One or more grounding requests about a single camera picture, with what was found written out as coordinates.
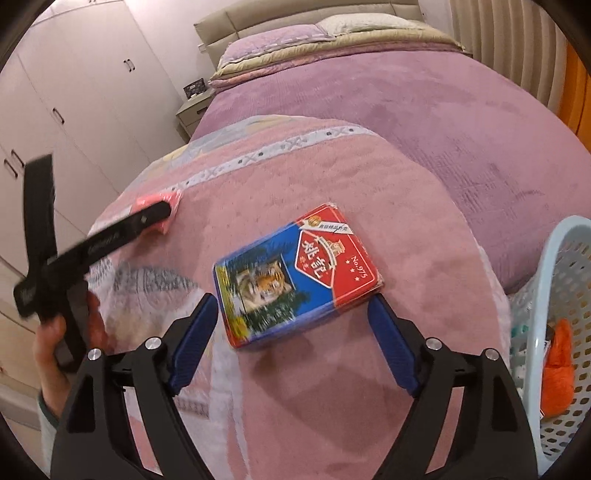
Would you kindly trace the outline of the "light blue plastic basket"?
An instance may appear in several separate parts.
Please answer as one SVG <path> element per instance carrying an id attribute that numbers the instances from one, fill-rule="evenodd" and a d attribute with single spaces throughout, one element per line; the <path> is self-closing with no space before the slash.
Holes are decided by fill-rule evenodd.
<path id="1" fill-rule="evenodd" d="M 510 373 L 533 436 L 538 474 L 566 462 L 590 439 L 590 220 L 570 216 L 552 231 L 537 271 L 510 297 Z M 574 398 L 563 413 L 544 418 L 543 369 L 561 320 L 569 322 Z"/>

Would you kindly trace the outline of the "orange plastic bag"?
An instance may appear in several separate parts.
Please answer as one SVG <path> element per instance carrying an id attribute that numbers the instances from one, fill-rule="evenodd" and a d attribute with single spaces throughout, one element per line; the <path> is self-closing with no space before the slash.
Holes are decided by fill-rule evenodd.
<path id="1" fill-rule="evenodd" d="M 574 367 L 572 363 L 572 328 L 561 319 L 554 329 L 543 369 L 541 413 L 544 419 L 563 414 L 574 398 Z"/>

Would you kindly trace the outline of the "red blue playing card box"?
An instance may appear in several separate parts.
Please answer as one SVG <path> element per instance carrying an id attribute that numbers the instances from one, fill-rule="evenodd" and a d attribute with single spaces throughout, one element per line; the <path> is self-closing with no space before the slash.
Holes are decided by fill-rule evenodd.
<path id="1" fill-rule="evenodd" d="M 254 348 L 356 306 L 383 276 L 342 210 L 323 203 L 218 260 L 213 278 L 228 342 Z"/>

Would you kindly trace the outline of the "white patterned pillow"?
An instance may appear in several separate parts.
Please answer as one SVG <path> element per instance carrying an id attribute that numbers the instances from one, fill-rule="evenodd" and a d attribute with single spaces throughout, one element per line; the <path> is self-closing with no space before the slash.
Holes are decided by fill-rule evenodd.
<path id="1" fill-rule="evenodd" d="M 352 13 L 332 15 L 322 19 L 317 26 L 334 37 L 349 33 L 373 30 L 424 29 L 422 22 L 407 20 L 387 13 Z"/>

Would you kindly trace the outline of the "white wardrobe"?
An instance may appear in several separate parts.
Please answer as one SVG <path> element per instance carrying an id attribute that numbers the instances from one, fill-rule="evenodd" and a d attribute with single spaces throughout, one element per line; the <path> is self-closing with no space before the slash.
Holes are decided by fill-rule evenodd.
<path id="1" fill-rule="evenodd" d="M 185 139 L 182 102 L 158 43 L 168 1 L 57 1 L 28 29 L 1 74 L 1 384 L 32 395 L 28 350 L 11 288 L 28 268 L 26 164 L 51 154 L 60 247 L 84 237 L 148 166 Z"/>

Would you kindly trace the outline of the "folded beige quilt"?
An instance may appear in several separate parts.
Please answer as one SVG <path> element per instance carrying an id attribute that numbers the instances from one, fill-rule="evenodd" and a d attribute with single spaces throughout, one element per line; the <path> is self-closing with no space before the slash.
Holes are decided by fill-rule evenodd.
<path id="1" fill-rule="evenodd" d="M 224 91 L 247 81 L 321 60 L 385 51 L 437 51 L 467 54 L 464 46 L 432 27 L 382 29 L 340 35 L 327 42 L 284 47 L 218 68 L 209 83 Z"/>

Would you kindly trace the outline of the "beige curtain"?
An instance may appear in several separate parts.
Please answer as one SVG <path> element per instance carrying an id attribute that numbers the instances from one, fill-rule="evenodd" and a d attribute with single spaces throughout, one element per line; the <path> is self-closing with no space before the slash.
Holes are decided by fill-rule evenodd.
<path id="1" fill-rule="evenodd" d="M 454 36 L 474 59 L 559 111 L 567 39 L 541 6 L 523 0 L 454 0 L 450 8 Z"/>

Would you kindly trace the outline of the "purple bedspread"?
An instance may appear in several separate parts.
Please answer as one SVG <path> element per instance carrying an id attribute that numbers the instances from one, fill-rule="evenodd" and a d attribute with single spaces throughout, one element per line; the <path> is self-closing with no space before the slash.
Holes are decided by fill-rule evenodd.
<path id="1" fill-rule="evenodd" d="M 435 174 L 507 290 L 535 272 L 557 223 L 590 213 L 584 145 L 528 92 L 460 53 L 362 53 L 249 80 L 215 95 L 195 136 L 270 114 L 358 124 Z"/>

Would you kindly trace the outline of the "beige padded headboard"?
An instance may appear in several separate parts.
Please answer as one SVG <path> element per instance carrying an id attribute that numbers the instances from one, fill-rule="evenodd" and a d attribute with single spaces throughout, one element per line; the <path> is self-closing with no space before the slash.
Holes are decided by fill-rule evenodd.
<path id="1" fill-rule="evenodd" d="M 252 0 L 223 7 L 197 21 L 194 29 L 201 41 L 200 50 L 216 67 L 228 45 L 240 38 L 353 13 L 388 13 L 407 20 L 424 20 L 418 1 Z"/>

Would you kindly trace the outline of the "beige nightstand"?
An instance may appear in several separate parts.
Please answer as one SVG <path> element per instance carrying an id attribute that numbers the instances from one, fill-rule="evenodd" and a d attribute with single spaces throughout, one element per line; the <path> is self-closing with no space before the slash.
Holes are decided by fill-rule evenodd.
<path id="1" fill-rule="evenodd" d="M 186 135 L 191 138 L 204 113 L 214 98 L 212 88 L 186 100 L 176 112 L 176 118 Z"/>

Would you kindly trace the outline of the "orange curtain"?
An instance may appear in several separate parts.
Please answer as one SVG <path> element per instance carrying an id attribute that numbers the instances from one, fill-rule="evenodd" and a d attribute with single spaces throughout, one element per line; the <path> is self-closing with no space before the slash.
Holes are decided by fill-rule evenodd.
<path id="1" fill-rule="evenodd" d="M 558 117 L 591 151 L 591 79 L 571 44 L 567 46 L 565 82 Z"/>

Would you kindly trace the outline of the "pink clay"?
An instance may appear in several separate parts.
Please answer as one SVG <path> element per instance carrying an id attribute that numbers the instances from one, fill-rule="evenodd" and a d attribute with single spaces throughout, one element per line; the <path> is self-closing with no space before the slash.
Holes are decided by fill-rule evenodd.
<path id="1" fill-rule="evenodd" d="M 161 191 L 137 198 L 131 207 L 131 214 L 139 214 L 142 232 L 169 232 L 179 207 L 182 193 L 178 190 Z"/>

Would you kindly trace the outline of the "small picture frame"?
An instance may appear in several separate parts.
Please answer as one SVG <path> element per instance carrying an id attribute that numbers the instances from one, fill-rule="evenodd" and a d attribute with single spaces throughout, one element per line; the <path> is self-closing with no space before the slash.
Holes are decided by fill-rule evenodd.
<path id="1" fill-rule="evenodd" d="M 204 78 L 199 78 L 183 87 L 183 92 L 186 99 L 189 100 L 194 96 L 204 93 L 208 89 L 208 85 Z"/>

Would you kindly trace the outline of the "purple pillow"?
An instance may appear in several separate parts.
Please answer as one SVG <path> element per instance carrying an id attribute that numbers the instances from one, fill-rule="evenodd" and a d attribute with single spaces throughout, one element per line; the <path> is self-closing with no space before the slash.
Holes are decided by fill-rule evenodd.
<path id="1" fill-rule="evenodd" d="M 297 24 L 259 32 L 239 38 L 229 44 L 219 59 L 217 68 L 252 59 L 274 51 L 303 45 L 334 40 L 335 37 L 315 24 Z"/>

